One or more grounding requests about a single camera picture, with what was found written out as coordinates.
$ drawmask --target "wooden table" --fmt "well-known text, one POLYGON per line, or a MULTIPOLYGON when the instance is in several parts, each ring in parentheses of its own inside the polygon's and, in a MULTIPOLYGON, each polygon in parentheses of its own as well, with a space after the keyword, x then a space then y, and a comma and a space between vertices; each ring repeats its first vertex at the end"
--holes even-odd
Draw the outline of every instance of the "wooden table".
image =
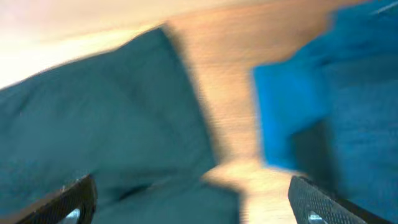
MULTIPOLYGON (((327 15, 360 0, 277 0, 170 18, 213 131, 220 166, 205 178, 242 192, 243 223, 295 223, 287 200, 291 173, 265 169, 251 69, 285 60, 325 30, 327 15)), ((0 85, 60 63, 113 49, 158 24, 46 40, 0 53, 0 85)))

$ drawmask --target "blue cloth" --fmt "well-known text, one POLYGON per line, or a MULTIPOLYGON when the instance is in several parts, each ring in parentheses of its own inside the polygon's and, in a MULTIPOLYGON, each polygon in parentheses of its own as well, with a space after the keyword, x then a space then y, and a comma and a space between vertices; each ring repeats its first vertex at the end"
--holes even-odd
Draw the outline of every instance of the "blue cloth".
POLYGON ((254 80, 269 165, 307 171, 297 154, 317 143, 297 148, 297 136, 324 121, 333 188, 398 222, 398 11, 375 13, 394 2, 340 9, 331 30, 288 61, 254 68, 254 80))

